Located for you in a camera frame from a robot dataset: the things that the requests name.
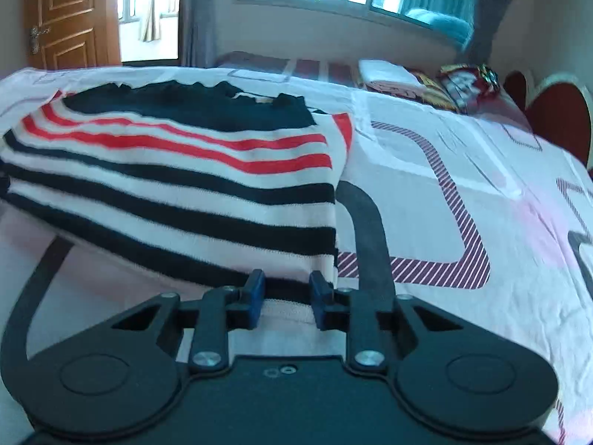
black and white stripe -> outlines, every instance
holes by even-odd
[[[30,116],[35,128],[58,139],[31,132],[23,122],[4,136],[0,158],[2,170],[11,179],[4,197],[7,202],[65,233],[174,279],[240,286],[253,269],[262,268],[269,276],[272,296],[305,303],[306,283],[313,270],[335,281],[334,195],[336,174],[345,163],[347,149],[344,140],[339,140],[333,117],[316,115],[313,119],[307,111],[310,121],[301,129],[293,124],[290,129],[248,130],[253,127],[248,124],[246,129],[226,131],[231,141],[275,141],[303,132],[325,137],[325,142],[293,148],[239,151],[170,135],[156,126],[143,129],[94,123],[90,120],[96,117],[125,117],[142,125],[162,119],[150,115],[155,113],[153,105],[140,117],[117,112],[113,101],[108,114],[94,114],[90,112],[93,91],[87,100],[85,93],[76,96],[76,105],[69,105],[68,98],[50,104],[60,117],[78,122],[73,127],[58,125],[41,111]],[[117,97],[111,87],[109,93]],[[141,99],[127,103],[142,105]],[[90,113],[81,112],[83,108]],[[258,108],[254,114],[262,111]],[[235,127],[239,120],[234,115]],[[253,119],[248,115],[246,120]],[[183,128],[170,118],[167,123]],[[216,137],[213,127],[185,128]],[[153,136],[215,149],[242,161],[285,162],[327,154],[331,168],[318,165],[254,174],[224,161],[168,150],[112,148],[101,142],[62,138],[71,131],[91,136]]]

doorway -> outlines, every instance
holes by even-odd
[[[176,61],[179,0],[117,0],[122,62]]]

white pillow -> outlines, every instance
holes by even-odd
[[[358,67],[364,83],[396,83],[400,88],[414,90],[426,90],[427,88],[404,67],[393,65],[384,60],[361,60]]]

wooden door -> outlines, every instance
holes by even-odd
[[[26,0],[29,64],[46,70],[121,65],[117,0]]]

door handle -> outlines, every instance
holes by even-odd
[[[31,51],[33,55],[37,55],[39,53],[39,35],[47,35],[52,29],[48,26],[43,30],[40,30],[38,26],[34,26],[29,36],[31,37]]]

